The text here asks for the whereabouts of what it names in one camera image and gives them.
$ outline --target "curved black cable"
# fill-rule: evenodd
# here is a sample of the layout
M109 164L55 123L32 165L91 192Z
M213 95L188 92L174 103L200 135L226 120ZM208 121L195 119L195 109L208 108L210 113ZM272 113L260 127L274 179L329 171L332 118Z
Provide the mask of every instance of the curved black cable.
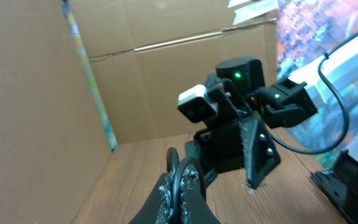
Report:
M346 137L346 134L349 130L349 110L346 108L345 102L343 101L343 98L341 96L341 94L338 92L338 90L335 88L335 86L325 77L325 75L322 73L321 71L321 67L323 66L323 63L329 59L329 56L332 55L336 50L340 49L343 45L347 44L348 42L350 42L351 40L355 39L356 37L358 37L358 32L355 33L354 35L352 35L350 38L346 39L345 41L341 42L338 46L336 46L335 48L333 48L332 50L330 50L329 52L326 52L324 54L324 58L322 59L322 61L320 62L320 64L318 65L318 75L320 76L320 79L324 82L324 84L327 85L328 89L331 90L331 92L333 93L333 95L335 96L335 98L337 99L339 106L342 109L342 115L343 115L343 129L342 129L342 133L341 135L329 146L322 148L320 150L316 150L316 151L306 151L306 150L301 150L301 149L297 149L295 147L289 146L287 144L285 144L283 141L281 141L278 137L274 136L272 133L270 134L270 137L272 137L272 139L277 142L279 145L283 146L284 148L296 152L296 153L300 153L300 154L308 154L308 155L316 155L316 154L322 154L325 152L329 152L331 150L333 150L335 147L337 147L342 141L343 139Z
M175 174L173 175L172 181L172 204L173 204L173 220L180 219L180 182L183 178L183 174L185 173L186 168L192 164L196 171L198 172L198 180L200 181L200 189L201 195L206 200L206 188L205 188L205 179L204 172L201 168L200 163L194 157L186 157L182 161L180 161Z
M174 147L169 147L167 151L167 172L175 174L175 170L179 165L179 155Z

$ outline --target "screw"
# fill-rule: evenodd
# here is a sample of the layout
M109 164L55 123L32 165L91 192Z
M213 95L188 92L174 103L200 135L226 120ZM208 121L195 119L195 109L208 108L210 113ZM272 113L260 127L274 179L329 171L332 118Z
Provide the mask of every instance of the screw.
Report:
M259 140L264 141L266 140L266 136L264 134L259 135Z
M273 156L273 149L268 148L268 149L266 150L266 153L267 153L268 156Z

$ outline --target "wooden table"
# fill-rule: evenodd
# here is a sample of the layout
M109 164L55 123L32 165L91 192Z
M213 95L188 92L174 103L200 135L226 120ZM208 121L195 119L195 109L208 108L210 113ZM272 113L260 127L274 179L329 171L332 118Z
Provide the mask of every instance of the wooden table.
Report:
M283 129L274 133L299 146ZM73 223L128 223L139 211L162 172L168 147L185 156L185 134L119 146ZM282 163L252 195L244 170L220 174L207 188L207 203L221 223L345 223L339 212L310 179L321 170L311 156L280 146Z

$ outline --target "cardboard wall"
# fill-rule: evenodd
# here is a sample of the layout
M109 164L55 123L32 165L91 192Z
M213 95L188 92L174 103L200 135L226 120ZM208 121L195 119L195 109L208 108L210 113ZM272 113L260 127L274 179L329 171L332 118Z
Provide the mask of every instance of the cardboard wall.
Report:
M109 155L59 1L0 0L0 223L71 223Z
M202 128L177 110L177 98L222 60L256 57L267 85L276 80L275 1L260 1L269 13L236 26L236 10L254 2L230 2L71 1L119 144Z

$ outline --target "green led light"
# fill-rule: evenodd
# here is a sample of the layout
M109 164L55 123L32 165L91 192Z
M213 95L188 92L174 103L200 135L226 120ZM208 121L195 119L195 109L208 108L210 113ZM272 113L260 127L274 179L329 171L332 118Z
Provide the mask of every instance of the green led light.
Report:
M236 78L241 78L241 73L236 72L236 73L234 74L234 77L236 77Z

